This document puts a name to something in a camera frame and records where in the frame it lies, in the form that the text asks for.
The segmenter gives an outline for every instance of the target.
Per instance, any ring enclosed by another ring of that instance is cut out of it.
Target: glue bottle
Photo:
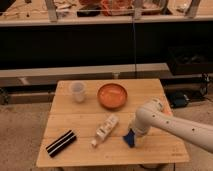
[[[106,137],[112,132],[113,128],[118,123],[118,117],[114,114],[111,114],[104,123],[96,130],[94,139],[91,141],[92,146],[95,148],[103,142]]]

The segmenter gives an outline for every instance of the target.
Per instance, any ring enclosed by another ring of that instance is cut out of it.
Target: paper cup
[[[74,101],[81,103],[85,100],[85,84],[81,81],[73,81],[69,87]]]

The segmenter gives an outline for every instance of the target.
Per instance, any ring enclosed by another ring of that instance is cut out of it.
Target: bottle cap
[[[96,139],[93,139],[93,140],[91,141],[91,144],[92,144],[93,147],[97,147],[98,142],[97,142]]]

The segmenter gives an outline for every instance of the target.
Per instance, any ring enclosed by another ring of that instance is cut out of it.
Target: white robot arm
[[[134,134],[143,136],[153,126],[213,153],[213,126],[165,115],[162,110],[163,105],[158,99],[138,108],[130,124]]]

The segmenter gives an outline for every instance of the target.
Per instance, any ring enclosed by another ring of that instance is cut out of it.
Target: wooden table
[[[128,131],[128,125],[136,109],[152,98],[159,98],[165,104],[164,112],[172,115],[163,88],[158,79],[128,80],[90,80],[86,84],[86,101],[77,104],[68,91],[71,81],[58,83],[50,110],[46,130],[41,143],[37,166],[100,166],[130,165],[151,163],[177,163],[189,161],[183,141],[157,128],[140,138],[136,148],[129,148],[122,136]],[[109,111],[97,101],[98,89],[106,83],[118,83],[128,92],[126,105],[118,111]],[[119,124],[108,139],[93,148],[91,140],[97,127],[114,113]],[[51,142],[72,129],[78,139],[54,158],[45,150]]]

